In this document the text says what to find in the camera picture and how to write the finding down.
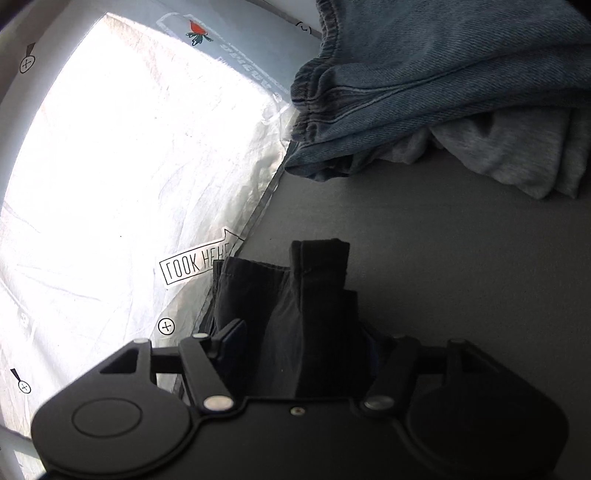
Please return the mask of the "folded blue jeans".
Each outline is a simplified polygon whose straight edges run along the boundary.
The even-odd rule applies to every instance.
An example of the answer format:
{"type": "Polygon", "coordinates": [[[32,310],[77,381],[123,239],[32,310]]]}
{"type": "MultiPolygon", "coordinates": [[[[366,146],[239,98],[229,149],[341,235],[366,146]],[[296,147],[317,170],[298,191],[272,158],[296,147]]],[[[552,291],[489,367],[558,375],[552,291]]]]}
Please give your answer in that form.
{"type": "Polygon", "coordinates": [[[297,72],[287,172],[351,176],[418,130],[506,107],[590,103],[590,22],[566,1],[321,1],[297,72]]]}

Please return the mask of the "black trousers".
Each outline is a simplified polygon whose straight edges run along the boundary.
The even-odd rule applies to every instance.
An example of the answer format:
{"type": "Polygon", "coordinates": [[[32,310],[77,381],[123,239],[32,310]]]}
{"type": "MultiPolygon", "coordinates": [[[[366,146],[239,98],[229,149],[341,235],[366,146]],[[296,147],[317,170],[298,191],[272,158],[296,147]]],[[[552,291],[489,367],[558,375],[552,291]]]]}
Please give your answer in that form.
{"type": "Polygon", "coordinates": [[[294,241],[287,266],[215,262],[213,330],[240,323],[218,365],[233,395],[339,401],[373,388],[378,355],[348,265],[339,239],[294,241]]]}

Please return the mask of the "grey folded garment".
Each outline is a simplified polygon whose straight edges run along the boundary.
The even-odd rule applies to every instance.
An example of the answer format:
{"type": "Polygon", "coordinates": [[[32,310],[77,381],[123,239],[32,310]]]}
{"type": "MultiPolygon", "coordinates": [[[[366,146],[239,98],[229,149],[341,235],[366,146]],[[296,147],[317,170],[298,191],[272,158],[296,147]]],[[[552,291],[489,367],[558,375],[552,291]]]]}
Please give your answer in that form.
{"type": "Polygon", "coordinates": [[[380,147],[376,157],[410,165],[435,147],[534,199],[554,191],[576,198],[590,156],[590,110],[499,109],[424,127],[380,147]]]}

